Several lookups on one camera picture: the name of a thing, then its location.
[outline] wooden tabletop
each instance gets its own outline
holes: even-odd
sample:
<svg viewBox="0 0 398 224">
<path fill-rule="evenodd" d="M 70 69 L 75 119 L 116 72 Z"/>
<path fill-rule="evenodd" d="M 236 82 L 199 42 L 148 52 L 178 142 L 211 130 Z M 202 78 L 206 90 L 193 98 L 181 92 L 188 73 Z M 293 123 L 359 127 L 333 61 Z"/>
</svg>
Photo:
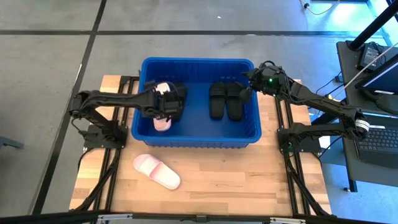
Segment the wooden tabletop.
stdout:
<svg viewBox="0 0 398 224">
<path fill-rule="evenodd" d="M 101 91 L 118 91 L 120 76 L 105 75 Z M 138 82 L 133 92 L 137 91 Z M 244 149 L 150 147 L 128 135 L 122 150 L 111 210 L 114 212 L 178 213 L 212 215 L 291 215 L 284 160 L 278 151 L 278 128 L 273 97 L 258 94 L 262 136 Z M 113 108 L 98 108 L 111 119 Z M 129 110 L 131 127 L 134 109 Z M 306 106 L 292 105 L 295 122 L 310 124 Z M 181 177 L 177 190 L 165 187 L 138 173 L 133 160 L 152 154 Z M 79 206 L 98 181 L 104 149 L 94 149 L 81 162 L 70 208 Z M 300 153 L 305 183 L 317 202 L 330 212 L 320 163 L 310 153 Z M 104 207 L 107 186 L 100 208 Z M 299 211 L 300 191 L 296 186 Z"/>
</svg>

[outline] blue basket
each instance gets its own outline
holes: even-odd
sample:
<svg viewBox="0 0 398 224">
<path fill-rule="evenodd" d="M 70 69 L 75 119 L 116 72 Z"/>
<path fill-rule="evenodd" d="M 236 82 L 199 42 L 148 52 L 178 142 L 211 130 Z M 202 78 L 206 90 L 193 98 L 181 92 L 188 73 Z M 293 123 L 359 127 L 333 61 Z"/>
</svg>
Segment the blue basket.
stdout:
<svg viewBox="0 0 398 224">
<path fill-rule="evenodd" d="M 218 147 L 241 148 L 258 141 L 261 124 L 257 94 L 252 92 L 251 101 L 244 105 L 241 121 L 228 118 L 226 106 L 224 117 L 219 121 L 210 118 L 209 89 L 212 83 L 241 82 L 249 85 L 242 74 L 253 69 L 246 59 L 212 58 L 163 58 L 151 57 L 142 63 L 139 91 L 144 83 L 155 80 L 182 82 L 187 87 L 187 98 L 182 117 L 172 121 L 169 130 L 155 130 L 153 120 L 142 118 L 136 111 L 132 122 L 132 135 L 150 146 L 166 147 Z"/>
</svg>

